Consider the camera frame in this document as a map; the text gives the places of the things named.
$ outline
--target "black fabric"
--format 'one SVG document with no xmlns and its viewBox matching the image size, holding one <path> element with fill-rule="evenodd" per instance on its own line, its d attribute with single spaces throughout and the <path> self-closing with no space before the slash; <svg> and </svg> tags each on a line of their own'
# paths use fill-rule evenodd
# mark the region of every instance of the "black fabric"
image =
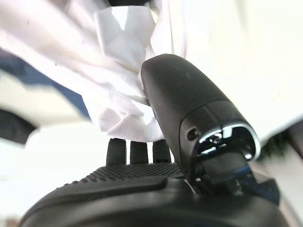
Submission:
<svg viewBox="0 0 303 227">
<path fill-rule="evenodd" d="M 111 6 L 142 6 L 148 0 L 109 0 Z"/>
<path fill-rule="evenodd" d="M 1 138 L 25 144 L 29 134 L 35 129 L 35 126 L 21 117 L 8 111 L 0 110 Z"/>
<path fill-rule="evenodd" d="M 126 141 L 110 139 L 107 148 L 106 165 L 119 166 L 126 164 Z"/>
<path fill-rule="evenodd" d="M 171 162 L 169 147 L 165 140 L 159 140 L 152 144 L 152 159 L 153 163 Z"/>
<path fill-rule="evenodd" d="M 147 144 L 131 141 L 130 164 L 147 164 Z"/>
</svg>

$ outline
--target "black plastic housing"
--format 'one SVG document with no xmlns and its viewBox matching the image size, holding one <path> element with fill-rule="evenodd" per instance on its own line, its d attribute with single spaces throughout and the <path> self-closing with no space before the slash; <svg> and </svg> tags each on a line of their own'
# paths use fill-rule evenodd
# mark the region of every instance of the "black plastic housing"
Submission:
<svg viewBox="0 0 303 227">
<path fill-rule="evenodd" d="M 173 54 L 156 56 L 143 63 L 141 79 L 175 161 L 188 179 L 196 177 L 203 141 L 216 133 L 224 137 L 232 131 L 224 139 L 227 143 L 240 146 L 242 141 L 248 148 L 247 160 L 258 156 L 260 146 L 252 127 L 223 92 L 190 62 Z"/>
</svg>

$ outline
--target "crumpled white fabric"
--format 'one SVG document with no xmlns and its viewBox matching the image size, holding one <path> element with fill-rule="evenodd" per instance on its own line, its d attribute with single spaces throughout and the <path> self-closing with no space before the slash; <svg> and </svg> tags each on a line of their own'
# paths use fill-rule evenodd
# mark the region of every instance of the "crumpled white fabric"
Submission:
<svg viewBox="0 0 303 227">
<path fill-rule="evenodd" d="M 0 47 L 81 94 L 102 132 L 142 142 L 163 135 L 141 88 L 141 64 L 179 55 L 265 140 L 303 115 L 302 9 L 282 0 L 155 0 L 151 9 L 0 0 Z"/>
</svg>

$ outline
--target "white fabric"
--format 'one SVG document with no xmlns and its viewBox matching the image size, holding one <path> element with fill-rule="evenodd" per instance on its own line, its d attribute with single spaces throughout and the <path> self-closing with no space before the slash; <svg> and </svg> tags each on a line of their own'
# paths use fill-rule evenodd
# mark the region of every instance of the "white fabric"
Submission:
<svg viewBox="0 0 303 227">
<path fill-rule="evenodd" d="M 163 138 L 138 79 L 142 62 L 161 53 L 196 65 L 262 140 L 303 115 L 300 1 L 157 0 L 153 12 L 57 2 L 0 0 L 0 46 L 81 94 L 111 137 Z"/>
</svg>

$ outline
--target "navy blue fabric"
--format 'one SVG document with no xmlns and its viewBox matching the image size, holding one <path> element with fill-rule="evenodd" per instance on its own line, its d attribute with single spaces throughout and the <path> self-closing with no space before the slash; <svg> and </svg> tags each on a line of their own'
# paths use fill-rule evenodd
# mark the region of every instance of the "navy blue fabric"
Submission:
<svg viewBox="0 0 303 227">
<path fill-rule="evenodd" d="M 0 69 L 15 76 L 27 85 L 45 85 L 56 88 L 64 95 L 85 117 L 90 119 L 87 108 L 83 102 L 82 96 L 69 90 L 68 88 L 51 80 L 41 72 L 37 71 L 24 60 L 10 53 L 0 50 Z"/>
</svg>

